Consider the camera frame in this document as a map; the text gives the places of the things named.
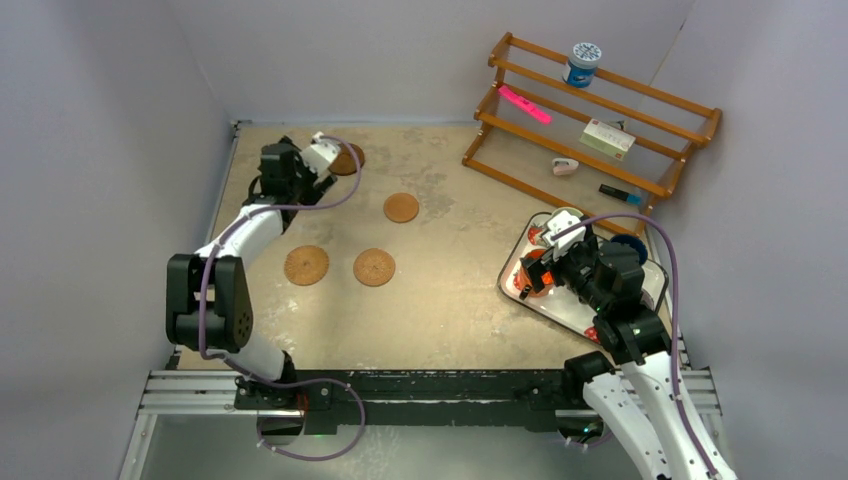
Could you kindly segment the dark brown wooden coaster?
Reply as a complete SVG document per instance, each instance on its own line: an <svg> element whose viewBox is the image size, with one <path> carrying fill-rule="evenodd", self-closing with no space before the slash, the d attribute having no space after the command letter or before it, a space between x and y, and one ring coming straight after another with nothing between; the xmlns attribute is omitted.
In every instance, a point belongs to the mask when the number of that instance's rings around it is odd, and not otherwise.
<svg viewBox="0 0 848 480"><path fill-rule="evenodd" d="M351 143L350 147L353 149L359 159L359 166L363 167L366 162L366 156L364 151L359 145L355 143ZM337 176L354 175L357 171L357 167L353 156L346 147L340 145L339 148L339 154L337 155L333 163L330 165L329 171Z"/></svg>

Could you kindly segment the orange mug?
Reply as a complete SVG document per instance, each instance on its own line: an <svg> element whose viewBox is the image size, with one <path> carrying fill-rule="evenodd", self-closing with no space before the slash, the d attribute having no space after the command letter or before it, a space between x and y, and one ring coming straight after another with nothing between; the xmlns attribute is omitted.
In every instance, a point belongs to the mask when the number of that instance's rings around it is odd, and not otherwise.
<svg viewBox="0 0 848 480"><path fill-rule="evenodd" d="M536 249L519 260L519 269L514 280L519 297L540 297L549 293L556 281L551 270L552 251Z"/></svg>

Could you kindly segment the woven rattan coaster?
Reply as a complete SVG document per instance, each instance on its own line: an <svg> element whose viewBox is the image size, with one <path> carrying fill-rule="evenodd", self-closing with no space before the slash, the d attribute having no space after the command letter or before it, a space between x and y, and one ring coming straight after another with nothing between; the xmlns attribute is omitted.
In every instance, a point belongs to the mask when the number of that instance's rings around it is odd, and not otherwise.
<svg viewBox="0 0 848 480"><path fill-rule="evenodd" d="M324 278L329 270L327 252L315 245L303 245L291 250L284 262L284 275L294 285L309 286Z"/></svg>
<svg viewBox="0 0 848 480"><path fill-rule="evenodd" d="M361 284L379 287L387 284L394 276L396 262L386 251L370 248L361 252L353 263L353 274Z"/></svg>

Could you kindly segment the light green mug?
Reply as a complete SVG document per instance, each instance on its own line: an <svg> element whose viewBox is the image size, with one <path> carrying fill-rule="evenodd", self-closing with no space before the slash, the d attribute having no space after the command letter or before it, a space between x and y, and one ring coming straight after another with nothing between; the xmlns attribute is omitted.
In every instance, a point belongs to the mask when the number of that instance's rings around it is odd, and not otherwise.
<svg viewBox="0 0 848 480"><path fill-rule="evenodd" d="M548 217L536 226L538 232L532 236L538 246L558 248L570 248L575 242L582 240L585 236L586 227L577 228L570 233L559 237L556 241L553 237L561 231L582 221L583 212L573 207L562 207L552 212Z"/></svg>

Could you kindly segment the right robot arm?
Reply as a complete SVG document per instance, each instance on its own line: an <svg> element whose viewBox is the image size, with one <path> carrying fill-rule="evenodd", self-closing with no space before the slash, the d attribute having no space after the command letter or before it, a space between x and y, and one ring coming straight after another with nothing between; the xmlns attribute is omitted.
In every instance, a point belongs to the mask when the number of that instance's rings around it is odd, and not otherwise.
<svg viewBox="0 0 848 480"><path fill-rule="evenodd" d="M602 349L566 361L561 392L588 405L645 479L734 479L682 379L679 348L645 299L647 262L636 246L602 240L601 217L560 208L530 225L518 261L519 299L565 287L594 312Z"/></svg>

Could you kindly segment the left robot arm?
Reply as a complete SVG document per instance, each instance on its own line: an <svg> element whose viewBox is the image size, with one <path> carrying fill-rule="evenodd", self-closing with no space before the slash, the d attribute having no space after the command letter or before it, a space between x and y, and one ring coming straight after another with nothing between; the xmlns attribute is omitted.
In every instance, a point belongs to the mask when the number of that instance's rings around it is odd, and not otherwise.
<svg viewBox="0 0 848 480"><path fill-rule="evenodd" d="M260 397L275 409L292 405L301 384L291 356L253 330L246 270L299 212L324 209L321 200L337 181L331 168L343 154L359 174L361 157L352 145L322 132L304 148L287 136L264 146L235 219L203 247L167 262L169 342L232 367L246 389L259 386Z"/></svg>

